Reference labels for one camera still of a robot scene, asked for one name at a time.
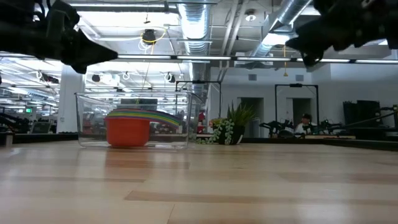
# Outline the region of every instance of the doorway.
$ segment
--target doorway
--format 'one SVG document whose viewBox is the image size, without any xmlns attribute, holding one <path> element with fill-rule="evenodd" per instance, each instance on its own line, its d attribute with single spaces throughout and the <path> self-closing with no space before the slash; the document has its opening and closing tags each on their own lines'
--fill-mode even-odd
<svg viewBox="0 0 398 224">
<path fill-rule="evenodd" d="M 301 123 L 303 114 L 311 114 L 311 99 L 293 98 L 293 123 L 296 127 Z"/>
<path fill-rule="evenodd" d="M 259 127 L 264 119 L 264 99 L 263 98 L 238 98 L 238 103 L 252 107 L 254 112 L 253 120 L 246 125 L 244 136 L 245 138 L 262 138 L 263 130 Z"/>
</svg>

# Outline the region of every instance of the black frame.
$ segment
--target black frame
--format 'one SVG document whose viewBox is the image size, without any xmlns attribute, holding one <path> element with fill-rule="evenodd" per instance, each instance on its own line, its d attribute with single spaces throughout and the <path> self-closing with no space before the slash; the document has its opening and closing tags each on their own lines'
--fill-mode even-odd
<svg viewBox="0 0 398 224">
<path fill-rule="evenodd" d="M 178 90 L 178 84 L 179 83 L 192 83 L 192 84 L 207 84 L 207 83 L 217 83 L 220 86 L 220 93 L 219 93 L 219 98 L 220 98 L 220 108 L 218 110 L 218 117 L 221 117 L 221 82 L 220 81 L 201 81 L 201 80 L 196 80 L 196 81 L 175 81 L 175 91 L 181 91 Z"/>
<path fill-rule="evenodd" d="M 278 86 L 289 86 L 291 88 L 302 88 L 303 86 L 312 86 L 315 87 L 317 93 L 317 125 L 319 126 L 319 92 L 318 92 L 318 85 L 304 85 L 304 84 L 275 84 L 275 120 L 278 121 L 278 96 L 277 96 L 277 89 Z"/>
</svg>

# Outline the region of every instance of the orange bowl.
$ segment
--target orange bowl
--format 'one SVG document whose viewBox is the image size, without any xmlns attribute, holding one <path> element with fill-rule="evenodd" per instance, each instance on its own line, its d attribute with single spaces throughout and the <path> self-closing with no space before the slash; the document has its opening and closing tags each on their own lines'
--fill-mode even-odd
<svg viewBox="0 0 398 224">
<path fill-rule="evenodd" d="M 149 140 L 149 120 L 105 118 L 106 140 L 112 146 L 144 146 Z"/>
</svg>

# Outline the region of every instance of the clear plastic bin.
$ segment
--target clear plastic bin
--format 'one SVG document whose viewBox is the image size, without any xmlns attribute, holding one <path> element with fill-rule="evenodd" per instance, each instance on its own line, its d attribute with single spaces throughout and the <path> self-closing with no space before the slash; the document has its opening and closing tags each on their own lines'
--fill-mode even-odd
<svg viewBox="0 0 398 224">
<path fill-rule="evenodd" d="M 144 148 L 185 149 L 189 142 L 196 141 L 202 107 L 202 100 L 189 92 L 76 93 L 79 143 L 83 147 L 110 147 L 105 117 L 114 109 L 129 108 L 161 111 L 180 121 L 177 128 L 151 121 L 149 140 Z"/>
</svg>

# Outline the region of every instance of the person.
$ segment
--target person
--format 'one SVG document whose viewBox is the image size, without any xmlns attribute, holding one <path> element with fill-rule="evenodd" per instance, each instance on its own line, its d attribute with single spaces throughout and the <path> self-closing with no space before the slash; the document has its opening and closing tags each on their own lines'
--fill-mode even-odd
<svg viewBox="0 0 398 224">
<path fill-rule="evenodd" d="M 316 124 L 311 123 L 312 116 L 310 114 L 303 114 L 301 118 L 301 123 L 297 125 L 295 134 L 311 134 L 311 126 L 316 126 Z"/>
</svg>

